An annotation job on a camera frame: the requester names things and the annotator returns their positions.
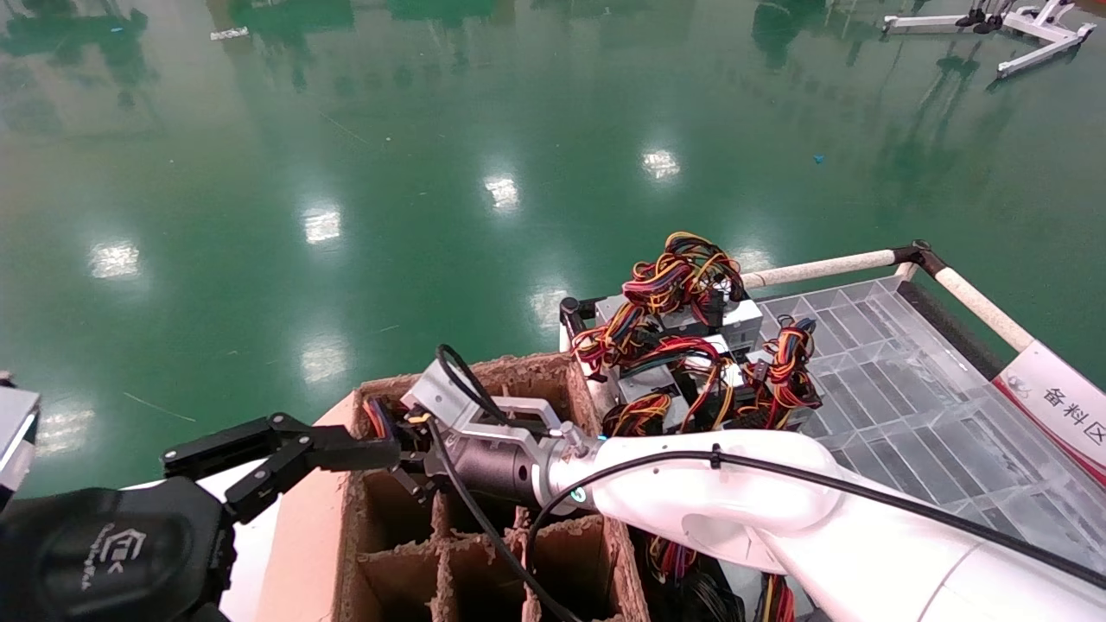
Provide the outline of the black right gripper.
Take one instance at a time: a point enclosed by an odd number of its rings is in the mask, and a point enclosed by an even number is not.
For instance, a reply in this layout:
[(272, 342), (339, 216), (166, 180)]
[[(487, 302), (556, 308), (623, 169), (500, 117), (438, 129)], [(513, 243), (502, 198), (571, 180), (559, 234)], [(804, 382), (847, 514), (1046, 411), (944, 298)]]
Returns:
[[(401, 452), (429, 452), (435, 447), (429, 431), (430, 413), (406, 413), (397, 419)], [(546, 448), (526, 448), (508, 440), (456, 440), (448, 447), (453, 469), (471, 493), (538, 508), (546, 501)], [(390, 476), (419, 505), (431, 505), (438, 481), (422, 465), (397, 465)]]

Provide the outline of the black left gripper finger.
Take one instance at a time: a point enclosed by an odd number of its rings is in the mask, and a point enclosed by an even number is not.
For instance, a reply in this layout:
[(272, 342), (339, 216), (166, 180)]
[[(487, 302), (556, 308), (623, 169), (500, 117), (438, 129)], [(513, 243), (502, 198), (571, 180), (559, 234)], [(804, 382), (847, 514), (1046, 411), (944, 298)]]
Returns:
[(225, 511), (251, 523), (315, 470), (379, 470), (400, 462), (398, 444), (288, 444), (226, 489)]

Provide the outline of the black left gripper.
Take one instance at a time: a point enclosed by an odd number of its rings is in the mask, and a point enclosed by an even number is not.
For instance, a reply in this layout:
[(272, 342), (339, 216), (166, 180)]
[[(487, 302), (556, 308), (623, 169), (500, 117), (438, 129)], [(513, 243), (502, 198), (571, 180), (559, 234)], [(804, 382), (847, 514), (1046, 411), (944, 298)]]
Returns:
[(274, 413), (166, 450), (169, 479), (157, 485), (12, 501), (1, 541), (4, 621), (221, 621), (233, 520), (194, 480), (268, 460), (288, 444), (399, 442), (357, 440), (343, 425)]

